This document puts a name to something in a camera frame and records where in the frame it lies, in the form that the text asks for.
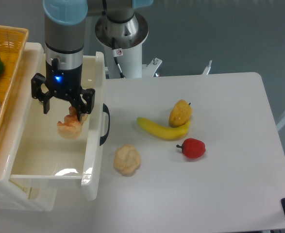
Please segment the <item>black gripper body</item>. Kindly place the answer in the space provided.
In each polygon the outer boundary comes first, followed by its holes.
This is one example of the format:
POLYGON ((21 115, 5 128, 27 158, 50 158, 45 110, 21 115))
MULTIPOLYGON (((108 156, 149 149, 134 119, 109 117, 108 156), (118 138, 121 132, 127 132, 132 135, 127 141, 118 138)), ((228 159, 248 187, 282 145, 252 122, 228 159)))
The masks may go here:
POLYGON ((95 103, 95 89, 83 89, 81 86, 82 66, 71 70, 60 70, 46 64, 46 75, 36 73, 31 79, 32 98, 43 104, 44 97, 68 101, 82 99, 86 112, 90 114, 95 103))

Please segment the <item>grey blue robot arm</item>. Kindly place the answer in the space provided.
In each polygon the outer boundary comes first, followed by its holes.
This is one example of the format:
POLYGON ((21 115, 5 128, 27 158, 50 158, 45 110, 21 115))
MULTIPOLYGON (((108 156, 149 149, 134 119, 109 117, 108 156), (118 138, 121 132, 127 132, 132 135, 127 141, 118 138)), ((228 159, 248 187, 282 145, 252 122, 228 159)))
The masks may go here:
POLYGON ((68 101, 76 116, 90 114, 95 91, 81 86, 86 18, 99 16, 95 26, 98 41, 104 46, 108 75, 116 78, 141 78, 142 44, 149 34, 148 24, 137 8, 150 0, 46 0, 46 73, 31 80, 32 97, 50 109, 50 99, 68 101))

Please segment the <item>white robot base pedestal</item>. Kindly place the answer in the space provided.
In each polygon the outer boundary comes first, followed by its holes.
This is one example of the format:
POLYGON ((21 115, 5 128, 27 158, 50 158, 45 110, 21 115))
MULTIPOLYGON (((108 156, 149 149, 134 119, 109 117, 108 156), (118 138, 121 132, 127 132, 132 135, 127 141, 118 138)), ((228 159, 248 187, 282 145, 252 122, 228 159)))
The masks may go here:
POLYGON ((148 23, 139 13, 126 21, 115 21, 102 16, 96 23, 95 34, 104 47, 109 79, 157 77, 162 64, 153 58, 149 64, 142 63, 142 45, 149 35, 148 23))

